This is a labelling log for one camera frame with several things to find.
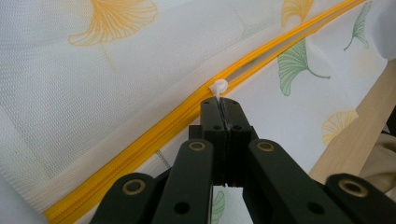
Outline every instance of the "zipper pull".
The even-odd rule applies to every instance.
[[[215,83],[213,83],[213,85],[211,85],[209,88],[212,91],[213,95],[216,96],[216,99],[218,99],[219,102],[220,94],[227,91],[228,82],[225,79],[219,79],[216,80]]]

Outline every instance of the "ginkgo leaf print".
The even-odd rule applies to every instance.
[[[154,21],[157,7],[151,0],[91,0],[93,13],[88,29],[70,35],[72,45],[106,43],[136,33]]]
[[[371,8],[372,2],[366,2],[361,9],[361,13],[359,14],[358,18],[355,21],[355,24],[353,25],[353,30],[352,30],[352,38],[349,41],[349,44],[344,48],[344,50],[347,50],[349,46],[352,44],[352,40],[354,37],[358,38],[361,43],[363,43],[365,48],[369,48],[369,42],[367,42],[366,37],[364,35],[364,25],[366,23],[366,16],[367,13],[369,13],[370,8]]]
[[[301,22],[308,15],[314,0],[284,0],[282,6],[282,27],[286,25],[292,16],[299,16]]]
[[[218,224],[224,212],[225,198],[224,192],[219,191],[212,205],[212,224]]]
[[[330,78],[320,76],[309,68],[305,39],[281,53],[277,57],[277,63],[279,65],[280,89],[286,96],[290,95],[291,82],[304,70],[309,71],[315,77]]]
[[[336,112],[332,114],[322,125],[322,138],[324,145],[328,146],[330,142],[343,131],[359,115],[356,110],[347,112]]]

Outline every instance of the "white fabric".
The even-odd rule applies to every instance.
[[[378,24],[385,18],[393,18],[396,5],[390,0],[374,1],[367,14],[365,37],[369,48],[354,38],[344,50],[362,8],[363,4],[353,8],[305,39],[310,69],[331,76],[330,79],[303,71],[293,80],[290,96],[285,96],[279,88],[278,60],[274,60],[226,96],[241,104],[260,138],[278,142],[306,172],[326,148],[321,130],[323,123],[334,113],[356,109],[387,64],[381,55],[390,53],[377,46],[383,44],[381,40],[387,38],[385,36],[396,34],[396,29],[388,21],[379,32]],[[389,42],[389,46],[396,46],[396,42]],[[162,149],[170,164],[175,159],[176,148],[186,139],[187,130]],[[164,167],[163,162],[154,155],[138,171],[155,176],[161,172],[160,167]],[[224,194],[225,206],[219,223],[252,223],[241,189],[214,187],[214,200],[220,191]]]
[[[305,20],[340,2],[314,4]],[[210,77],[301,22],[291,18],[281,27],[276,0],[145,0],[138,8],[147,13],[134,18],[144,17],[133,23],[138,32],[106,35],[108,21],[96,21],[95,13],[135,3],[2,1],[0,171],[38,211]],[[94,21],[100,26],[81,35]]]
[[[294,16],[280,26],[282,1],[277,0],[158,0],[152,2],[156,12],[147,15],[153,21],[137,33],[73,45],[85,41],[78,42],[75,35],[89,27],[93,2],[0,4],[0,172],[39,212],[208,79],[301,22]],[[316,1],[305,21],[341,2]],[[331,79],[303,71],[285,96],[273,61],[228,96],[241,103],[261,138],[280,143],[306,171],[325,148],[323,122],[336,111],[354,109],[386,65],[380,55],[396,55],[395,28],[378,32],[393,24],[395,4],[390,0],[374,1],[367,15],[370,48],[354,38],[343,51],[361,8],[306,39],[310,68]],[[186,136],[181,133],[162,149],[169,164]],[[159,156],[139,171],[159,174],[166,168]],[[227,202],[224,216],[236,215],[222,217],[220,223],[247,220],[246,210],[230,210],[233,199],[240,200],[233,189],[215,193],[220,190]]]

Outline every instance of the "zipper teeth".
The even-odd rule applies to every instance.
[[[74,214],[77,212],[77,210],[84,204],[88,203],[88,200],[92,198],[97,192],[101,191],[101,189],[109,184],[109,181],[114,178],[118,178],[122,175],[122,173],[129,173],[130,170],[126,171],[125,168],[128,167],[128,165],[131,166],[131,161],[134,161],[134,167],[137,168],[141,163],[143,163],[149,156],[155,152],[155,150],[144,150],[145,148],[152,147],[155,145],[154,142],[162,139],[166,133],[168,133],[170,130],[176,128],[178,130],[182,130],[186,125],[188,125],[190,122],[180,122],[183,119],[187,120],[194,120],[198,116],[198,111],[197,109],[194,109],[202,100],[210,96],[210,91],[209,91],[209,85],[213,80],[220,79],[220,78],[226,78],[229,76],[231,73],[236,71],[238,68],[241,66],[245,65],[246,63],[250,62],[251,60],[257,58],[258,56],[262,55],[265,51],[268,49],[276,47],[279,43],[282,43],[284,40],[290,38],[293,35],[297,35],[301,31],[304,31],[305,29],[309,28],[310,26],[314,25],[316,22],[321,21],[323,19],[328,18],[329,16],[331,21],[335,17],[339,16],[340,14],[344,13],[345,11],[349,10],[350,8],[358,5],[359,3],[363,2],[364,0],[351,0],[351,1],[345,1],[342,4],[339,4],[336,7],[333,7],[319,16],[316,16],[314,19],[298,26],[297,28],[294,28],[293,30],[283,34],[279,38],[272,40],[268,43],[266,43],[264,46],[252,51],[249,53],[247,56],[243,57],[241,60],[238,62],[232,64],[230,67],[219,73],[218,75],[214,76],[211,78],[209,81],[206,82],[200,89],[198,89],[195,93],[193,93],[186,101],[184,101],[179,107],[177,107],[174,111],[172,111],[167,117],[165,117],[163,120],[161,120],[157,125],[155,125],[153,128],[148,130],[146,133],[144,133],[141,137],[136,139],[130,146],[125,148],[124,151],[121,152],[119,156],[117,156],[115,159],[113,159],[111,162],[109,162],[107,165],[105,165],[102,169],[106,168],[106,171],[103,171],[100,175],[99,170],[96,174],[94,174],[92,177],[90,177],[86,182],[84,182],[80,187],[75,189],[73,192],[71,192],[68,196],[64,197],[61,199],[59,202],[54,204],[52,207],[50,207],[48,210],[44,212],[44,214],[47,216],[48,220],[50,222],[62,222],[64,221],[67,216]],[[314,28],[310,32],[305,33],[304,35],[300,35],[296,39],[302,39],[306,35],[309,35],[311,33],[314,33],[316,30],[320,29],[324,24],[326,24],[327,21],[324,21],[320,26]],[[241,77],[238,77],[236,80],[230,83],[230,87],[227,90],[227,92],[231,91],[234,89],[237,85],[239,85],[242,81],[246,80],[248,77],[251,77],[254,72],[268,64],[271,60],[273,60],[276,55],[289,46],[291,46],[293,43],[297,41],[291,41],[287,46],[282,48],[281,50],[278,50],[276,53],[265,59],[262,63],[257,64],[254,66],[252,69],[250,69],[248,72],[246,72],[244,75]],[[98,196],[98,200],[95,203],[99,203],[100,198],[103,195]]]
[[[363,2],[365,0],[360,0],[357,2],[354,2],[353,4],[351,4],[351,7],[355,7],[358,4],[360,4],[361,2]],[[324,21],[321,25],[319,25],[318,27],[309,30],[308,32],[306,32],[303,35],[299,35],[298,37],[296,37],[294,40],[290,41],[287,45],[285,45],[283,48],[277,50],[275,53],[271,54],[270,56],[268,56],[267,58],[265,58],[262,62],[256,64],[255,66],[253,66],[252,68],[250,68],[248,71],[246,71],[243,75],[237,77],[235,80],[233,80],[232,82],[229,83],[228,89],[226,92],[224,92],[224,94],[228,94],[230,91],[232,91],[234,88],[236,88],[239,84],[241,84],[242,82],[244,82],[246,79],[248,79],[249,77],[253,76],[256,72],[258,72],[260,69],[262,69],[265,65],[267,65],[269,62],[271,62],[274,58],[276,58],[279,54],[281,54],[283,51],[285,51],[286,49],[290,48],[291,46],[293,46],[295,43],[297,43],[298,41],[302,40],[303,38],[305,38],[306,36],[309,36],[313,33],[315,33],[316,31],[320,30],[324,25],[326,25],[329,21],[332,21],[333,19],[337,18],[338,16],[344,14],[345,12],[347,12],[348,10],[350,10],[349,7],[340,9],[337,11],[337,13],[334,13],[333,15],[331,15],[329,17],[328,21]]]

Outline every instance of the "patterned fabric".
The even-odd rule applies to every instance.
[[[90,178],[113,161],[142,164],[149,144],[157,153],[137,171],[169,168],[185,132],[118,155],[233,69],[227,96],[242,104],[260,137],[279,142],[307,171],[357,117],[386,65],[372,35],[377,2],[335,19],[360,2],[4,0],[1,175],[49,222],[87,222],[95,204],[87,200],[99,202],[96,190],[117,176]],[[84,193],[74,197],[77,189]],[[246,210],[233,211],[237,193],[215,189],[213,223],[245,222]]]

